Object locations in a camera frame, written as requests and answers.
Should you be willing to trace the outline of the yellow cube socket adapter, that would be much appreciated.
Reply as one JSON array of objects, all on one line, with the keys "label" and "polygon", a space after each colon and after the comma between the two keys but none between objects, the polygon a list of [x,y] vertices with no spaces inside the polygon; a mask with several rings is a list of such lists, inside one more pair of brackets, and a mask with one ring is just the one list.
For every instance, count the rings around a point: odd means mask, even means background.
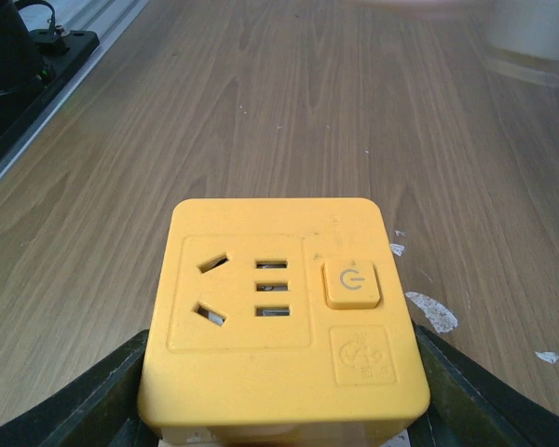
[{"label": "yellow cube socket adapter", "polygon": [[360,197],[193,198],[174,209],[138,393],[159,437],[367,423],[430,391],[379,207]]}]

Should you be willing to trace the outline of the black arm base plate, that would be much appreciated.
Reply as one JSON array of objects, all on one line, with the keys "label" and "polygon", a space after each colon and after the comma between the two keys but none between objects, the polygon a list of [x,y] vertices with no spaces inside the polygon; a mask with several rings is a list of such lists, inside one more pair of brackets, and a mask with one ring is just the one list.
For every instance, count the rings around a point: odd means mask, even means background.
[{"label": "black arm base plate", "polygon": [[[48,26],[29,30],[20,11],[50,10]],[[0,1],[0,162],[99,46],[96,33],[56,23],[48,1]]]}]

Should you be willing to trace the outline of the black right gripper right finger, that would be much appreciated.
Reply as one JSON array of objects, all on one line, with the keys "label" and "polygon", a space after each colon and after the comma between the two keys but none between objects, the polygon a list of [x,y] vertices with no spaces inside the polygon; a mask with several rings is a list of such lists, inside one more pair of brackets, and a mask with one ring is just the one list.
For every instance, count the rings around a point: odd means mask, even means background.
[{"label": "black right gripper right finger", "polygon": [[415,325],[429,383],[427,411],[408,427],[413,446],[559,446],[559,416]]}]

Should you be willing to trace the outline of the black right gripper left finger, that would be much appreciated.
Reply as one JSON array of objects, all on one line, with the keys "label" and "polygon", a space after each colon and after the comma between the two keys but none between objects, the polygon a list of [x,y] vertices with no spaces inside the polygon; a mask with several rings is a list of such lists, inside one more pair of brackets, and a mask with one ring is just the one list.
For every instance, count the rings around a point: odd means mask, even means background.
[{"label": "black right gripper left finger", "polygon": [[137,397],[148,331],[69,385],[0,426],[0,446],[157,446]]}]

